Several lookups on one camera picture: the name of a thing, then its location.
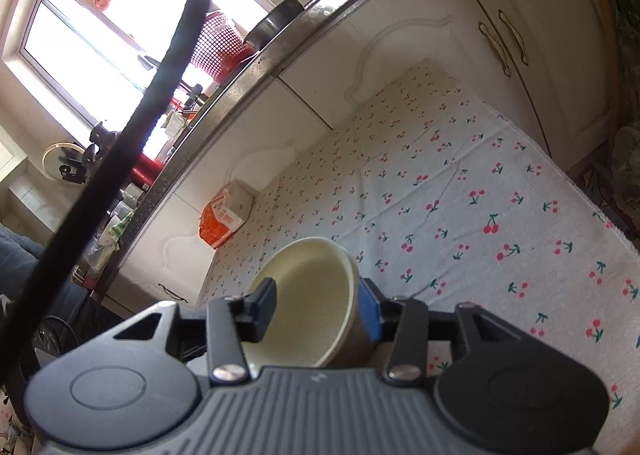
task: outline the tablecloth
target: tablecloth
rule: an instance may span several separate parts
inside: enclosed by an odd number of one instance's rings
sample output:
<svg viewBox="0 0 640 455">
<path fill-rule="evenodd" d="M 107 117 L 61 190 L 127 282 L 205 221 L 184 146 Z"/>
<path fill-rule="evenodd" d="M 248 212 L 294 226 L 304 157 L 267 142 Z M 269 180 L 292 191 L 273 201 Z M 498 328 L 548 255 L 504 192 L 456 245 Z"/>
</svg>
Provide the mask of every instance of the tablecloth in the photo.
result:
<svg viewBox="0 0 640 455">
<path fill-rule="evenodd" d="M 638 253 L 536 143 L 433 64 L 382 89 L 256 197 L 216 252 L 204 300 L 242 293 L 281 247 L 318 235 L 386 295 L 446 311 L 474 301 L 587 365 L 610 393 L 596 447 L 638 443 Z M 437 374 L 450 355 L 430 349 L 428 363 Z"/>
</svg>

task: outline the bright window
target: bright window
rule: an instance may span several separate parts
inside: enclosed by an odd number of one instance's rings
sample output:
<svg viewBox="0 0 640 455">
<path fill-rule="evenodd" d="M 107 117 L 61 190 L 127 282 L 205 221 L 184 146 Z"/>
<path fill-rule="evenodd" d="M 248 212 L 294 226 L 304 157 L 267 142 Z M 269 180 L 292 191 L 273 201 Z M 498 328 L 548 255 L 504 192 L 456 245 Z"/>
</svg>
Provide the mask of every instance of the bright window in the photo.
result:
<svg viewBox="0 0 640 455">
<path fill-rule="evenodd" d="M 142 57 L 162 60 L 185 1 L 111 0 L 100 10 L 90 0 L 39 0 L 21 53 L 87 123 L 122 130 L 156 72 Z M 244 32 L 266 15 L 254 0 L 212 0 L 216 9 Z M 182 80 L 212 82 L 194 66 Z M 145 147 L 150 157 L 166 142 L 161 123 Z"/>
</svg>

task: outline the white cabinet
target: white cabinet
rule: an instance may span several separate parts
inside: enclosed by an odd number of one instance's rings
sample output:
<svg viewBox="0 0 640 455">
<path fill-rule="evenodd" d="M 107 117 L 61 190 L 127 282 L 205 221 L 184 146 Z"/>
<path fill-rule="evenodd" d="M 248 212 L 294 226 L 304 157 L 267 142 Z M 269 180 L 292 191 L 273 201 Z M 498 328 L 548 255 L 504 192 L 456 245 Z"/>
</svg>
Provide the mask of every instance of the white cabinet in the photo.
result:
<svg viewBox="0 0 640 455">
<path fill-rule="evenodd" d="M 509 47 L 551 156 L 571 167 L 607 136 L 606 48 L 593 0 L 478 1 Z"/>
<path fill-rule="evenodd" d="M 237 179 L 254 194 L 263 190 L 328 127 L 280 80 L 258 95 L 226 132 L 206 150 L 176 190 L 156 210 L 129 252 L 110 289 L 123 305 L 130 284 L 153 299 L 198 305 L 200 289 L 214 250 L 199 235 L 206 204 L 229 181 Z M 144 295 L 135 295 L 140 307 Z"/>
<path fill-rule="evenodd" d="M 281 77 L 335 127 L 409 67 L 429 58 L 546 149 L 510 57 L 502 47 L 498 57 L 479 24 L 497 37 L 476 0 L 369 0 Z"/>
<path fill-rule="evenodd" d="M 257 194 L 328 130 L 276 79 L 194 162 L 176 193 L 198 212 L 234 179 Z"/>
<path fill-rule="evenodd" d="M 214 255 L 198 234 L 199 223 L 200 212 L 171 194 L 130 251 L 120 274 L 158 300 L 196 305 Z"/>
</svg>

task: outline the cabinet handle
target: cabinet handle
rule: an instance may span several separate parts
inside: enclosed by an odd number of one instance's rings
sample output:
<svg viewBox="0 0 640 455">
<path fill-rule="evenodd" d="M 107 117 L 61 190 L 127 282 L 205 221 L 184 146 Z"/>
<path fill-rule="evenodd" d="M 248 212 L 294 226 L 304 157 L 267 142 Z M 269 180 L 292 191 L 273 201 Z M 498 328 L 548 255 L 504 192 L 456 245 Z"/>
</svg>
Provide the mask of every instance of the cabinet handle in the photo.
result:
<svg viewBox="0 0 640 455">
<path fill-rule="evenodd" d="M 160 287 L 162 287 L 162 290 L 163 290 L 166 294 L 168 294 L 169 296 L 171 296 L 174 300 L 176 300 L 176 301 L 183 301 L 183 302 L 185 302 L 185 303 L 189 303 L 189 302 L 188 302 L 188 301 L 186 301 L 183 297 L 178 296 L 177 294 L 175 294 L 175 292 L 174 292 L 174 291 L 171 291 L 171 289 L 167 289 L 164 285 L 162 285 L 162 283 L 158 283 L 158 285 L 159 285 Z"/>
<path fill-rule="evenodd" d="M 491 47 L 494 48 L 494 52 L 495 52 L 495 55 L 498 57 L 498 60 L 502 62 L 502 72 L 504 73 L 505 76 L 510 78 L 511 69 L 509 69 L 509 65 L 507 64 L 507 53 L 502 48 L 502 45 L 500 45 L 500 43 L 494 37 L 491 36 L 491 33 L 489 32 L 489 28 L 484 23 L 478 22 L 478 29 L 482 34 L 484 34 L 484 37 L 489 41 L 489 44 L 491 44 Z"/>
<path fill-rule="evenodd" d="M 518 32 L 516 28 L 513 27 L 512 23 L 507 18 L 507 14 L 503 10 L 498 10 L 498 16 L 502 23 L 509 28 L 511 34 L 513 35 L 515 41 L 518 43 L 518 47 L 520 48 L 520 60 L 527 67 L 529 66 L 529 57 L 527 56 L 527 51 L 524 47 L 524 39 L 521 34 Z"/>
</svg>

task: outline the red basket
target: red basket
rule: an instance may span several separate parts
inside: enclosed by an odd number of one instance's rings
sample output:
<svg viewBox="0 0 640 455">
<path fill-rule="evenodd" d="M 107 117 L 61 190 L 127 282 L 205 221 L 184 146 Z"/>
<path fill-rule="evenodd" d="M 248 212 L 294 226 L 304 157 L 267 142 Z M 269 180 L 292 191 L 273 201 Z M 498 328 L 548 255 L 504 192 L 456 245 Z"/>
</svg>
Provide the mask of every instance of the red basket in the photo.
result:
<svg viewBox="0 0 640 455">
<path fill-rule="evenodd" d="M 216 11 L 207 15 L 191 63 L 222 83 L 242 60 L 254 53 L 251 45 L 242 42 L 242 36 L 225 13 Z"/>
</svg>

